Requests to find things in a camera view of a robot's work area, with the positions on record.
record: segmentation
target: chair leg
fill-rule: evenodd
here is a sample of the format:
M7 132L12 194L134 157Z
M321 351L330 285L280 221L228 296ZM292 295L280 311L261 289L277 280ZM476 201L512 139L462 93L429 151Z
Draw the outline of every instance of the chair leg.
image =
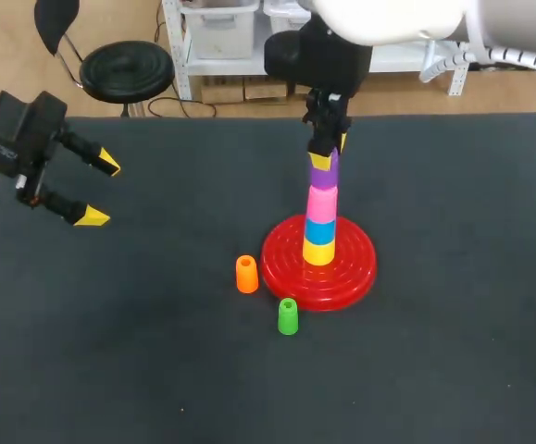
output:
M137 104L129 104L128 111L130 112L130 117L146 117L144 112L144 104L139 102Z

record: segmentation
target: storage bin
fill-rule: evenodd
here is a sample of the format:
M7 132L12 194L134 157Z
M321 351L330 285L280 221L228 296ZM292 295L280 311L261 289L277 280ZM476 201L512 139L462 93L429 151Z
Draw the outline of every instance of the storage bin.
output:
M230 0L229 4L232 3L239 6L190 7L187 3L181 4L181 13L185 16L198 58L249 58L253 54L255 12L259 9L259 0Z
M311 13L302 9L295 0L265 0L264 13L269 16L274 34L298 31L311 19Z

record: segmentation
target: orange cup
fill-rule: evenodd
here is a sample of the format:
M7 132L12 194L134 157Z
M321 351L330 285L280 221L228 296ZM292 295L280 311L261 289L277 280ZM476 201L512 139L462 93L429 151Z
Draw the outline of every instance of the orange cup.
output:
M257 263L252 256L241 256L237 259L237 289L241 293L250 294L259 288Z

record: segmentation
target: black stool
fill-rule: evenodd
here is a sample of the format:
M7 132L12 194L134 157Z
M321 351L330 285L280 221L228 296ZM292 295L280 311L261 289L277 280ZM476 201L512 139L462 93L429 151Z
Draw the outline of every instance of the black stool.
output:
M78 16L79 5L79 0L37 0L35 27L45 47L59 57L72 81L91 97L123 105L122 117L144 117L143 102L161 94L175 78L170 55L154 43L118 42L83 59L66 34ZM62 38L81 61L80 81L58 51Z

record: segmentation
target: green cup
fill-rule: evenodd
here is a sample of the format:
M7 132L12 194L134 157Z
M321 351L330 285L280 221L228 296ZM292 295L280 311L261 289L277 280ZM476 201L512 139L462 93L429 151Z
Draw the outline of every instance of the green cup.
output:
M291 336L298 331L298 307L294 299L281 300L278 309L278 330L286 336Z

